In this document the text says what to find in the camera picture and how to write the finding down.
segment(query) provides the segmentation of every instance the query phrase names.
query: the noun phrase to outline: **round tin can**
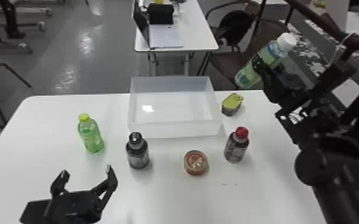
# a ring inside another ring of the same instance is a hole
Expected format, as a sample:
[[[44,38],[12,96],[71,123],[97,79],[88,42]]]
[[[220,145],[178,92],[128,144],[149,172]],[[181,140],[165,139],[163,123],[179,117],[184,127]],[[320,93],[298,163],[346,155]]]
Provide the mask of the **round tin can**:
[[[191,150],[184,156],[184,168],[190,175],[202,175],[208,168],[208,159],[203,152]]]

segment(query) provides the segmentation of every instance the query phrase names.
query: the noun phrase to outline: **floor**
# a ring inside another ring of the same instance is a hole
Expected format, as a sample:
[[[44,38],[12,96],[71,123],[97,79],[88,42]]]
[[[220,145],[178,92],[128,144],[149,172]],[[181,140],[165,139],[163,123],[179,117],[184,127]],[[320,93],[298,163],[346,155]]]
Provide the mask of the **floor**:
[[[6,116],[11,117],[19,103],[31,95],[126,93],[129,92],[132,76],[148,75],[146,56],[134,52],[135,27],[130,16],[131,2],[89,0],[90,6],[86,6],[84,0],[66,0],[64,5],[36,4],[51,7],[52,17],[19,15],[18,21],[43,20],[47,30],[22,29],[27,33],[24,41],[33,49],[32,55],[17,49],[0,48],[0,60],[16,69],[33,85],[29,89],[6,70],[0,69],[0,104]],[[228,1],[199,0],[204,12],[225,2]],[[241,8],[229,7],[213,13],[209,23],[218,24],[225,13],[235,9]],[[285,5],[274,5],[265,12],[265,16],[284,19],[287,10]],[[312,32],[298,13],[291,22],[302,33]],[[250,35],[245,37],[242,47],[246,47],[249,38]],[[314,36],[314,39],[323,53],[330,57],[334,44],[327,43],[320,35]],[[191,74],[196,74],[202,57],[203,54],[196,54]],[[178,63],[172,66],[181,67]],[[215,89],[233,89],[232,84],[212,66],[206,73]]]

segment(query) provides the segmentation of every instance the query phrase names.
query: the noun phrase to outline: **black bottle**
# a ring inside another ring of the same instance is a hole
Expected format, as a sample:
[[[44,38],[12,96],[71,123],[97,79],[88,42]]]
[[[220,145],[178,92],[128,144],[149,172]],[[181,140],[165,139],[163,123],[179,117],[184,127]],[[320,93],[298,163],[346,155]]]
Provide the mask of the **black bottle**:
[[[237,130],[231,133],[228,137],[224,148],[224,156],[230,163],[239,163],[247,146],[249,145],[249,131],[245,127],[238,127]]]
[[[149,164],[147,142],[139,132],[132,132],[126,144],[129,165],[135,169],[143,169]]]

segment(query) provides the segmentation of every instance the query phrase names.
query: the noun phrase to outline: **white plastic tray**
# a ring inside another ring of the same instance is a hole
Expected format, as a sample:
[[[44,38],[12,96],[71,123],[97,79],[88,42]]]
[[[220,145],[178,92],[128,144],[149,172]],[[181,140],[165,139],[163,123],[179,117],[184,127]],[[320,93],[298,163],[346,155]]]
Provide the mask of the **white plastic tray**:
[[[208,77],[133,77],[128,127],[145,138],[216,135],[221,115]]]

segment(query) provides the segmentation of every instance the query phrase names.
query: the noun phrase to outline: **green bottle cap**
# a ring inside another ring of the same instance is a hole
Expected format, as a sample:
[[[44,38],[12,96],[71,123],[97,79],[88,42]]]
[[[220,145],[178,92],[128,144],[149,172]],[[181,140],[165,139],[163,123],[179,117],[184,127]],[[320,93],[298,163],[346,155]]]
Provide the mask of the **green bottle cap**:
[[[80,122],[87,122],[90,119],[89,114],[83,113],[79,115]]]

